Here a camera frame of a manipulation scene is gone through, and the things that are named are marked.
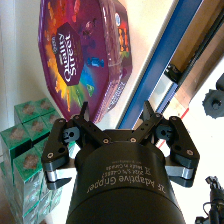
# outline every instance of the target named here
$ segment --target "cardboard box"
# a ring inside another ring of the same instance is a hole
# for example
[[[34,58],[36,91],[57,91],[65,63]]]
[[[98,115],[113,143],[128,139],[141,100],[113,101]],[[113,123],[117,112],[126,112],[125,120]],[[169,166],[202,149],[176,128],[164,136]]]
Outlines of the cardboard box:
[[[0,133],[6,176],[13,182],[13,160],[31,148],[31,139],[22,124]]]
[[[14,197],[22,214],[39,201],[42,179],[41,159],[35,148],[14,160]]]
[[[39,116],[40,114],[38,113],[33,101],[28,101],[14,106],[15,124],[25,123]]]
[[[28,121],[23,125],[30,136],[32,146],[46,138],[50,133],[41,117]]]
[[[37,112],[41,116],[48,114],[50,112],[53,112],[55,110],[48,98],[43,98],[41,100],[38,100],[34,102],[34,105],[36,107]]]

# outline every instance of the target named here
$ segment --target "black cable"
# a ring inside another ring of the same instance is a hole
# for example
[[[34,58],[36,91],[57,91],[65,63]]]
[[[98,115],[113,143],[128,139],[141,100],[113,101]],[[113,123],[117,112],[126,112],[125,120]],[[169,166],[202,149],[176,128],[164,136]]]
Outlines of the black cable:
[[[203,210],[207,216],[208,216],[208,213],[205,211],[205,205],[212,205],[212,204],[213,204],[212,202],[206,202],[203,204]]]

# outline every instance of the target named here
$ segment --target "bolt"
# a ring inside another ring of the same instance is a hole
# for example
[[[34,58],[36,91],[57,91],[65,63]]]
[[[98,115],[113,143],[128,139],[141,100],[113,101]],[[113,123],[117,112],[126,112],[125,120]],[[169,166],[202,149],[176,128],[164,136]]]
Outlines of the bolt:
[[[105,139],[103,140],[103,143],[104,143],[104,144],[108,144],[108,143],[109,143],[109,139],[105,138]]]
[[[47,158],[51,159],[53,156],[54,156],[54,154],[51,152],[51,153],[48,153]]]
[[[136,142],[136,139],[135,138],[131,138],[130,141],[131,142]]]
[[[188,154],[189,156],[193,156],[193,155],[194,155],[194,153],[193,153],[191,150],[187,150],[187,154]]]

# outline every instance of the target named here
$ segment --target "metal bracket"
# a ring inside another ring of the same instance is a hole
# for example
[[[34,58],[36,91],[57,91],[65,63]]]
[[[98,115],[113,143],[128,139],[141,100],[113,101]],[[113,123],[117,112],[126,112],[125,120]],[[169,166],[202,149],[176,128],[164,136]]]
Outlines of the metal bracket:
[[[188,169],[171,161],[170,156],[166,157],[166,172],[168,176],[181,177],[184,179],[191,179],[194,175],[194,169]]]

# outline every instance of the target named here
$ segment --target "tin lid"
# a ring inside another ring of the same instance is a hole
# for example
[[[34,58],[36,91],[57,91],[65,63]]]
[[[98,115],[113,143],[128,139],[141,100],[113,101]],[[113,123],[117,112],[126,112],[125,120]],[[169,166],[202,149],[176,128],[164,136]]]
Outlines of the tin lid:
[[[45,79],[67,120],[88,101],[90,120],[99,121],[122,77],[114,2],[41,1],[39,50]]]

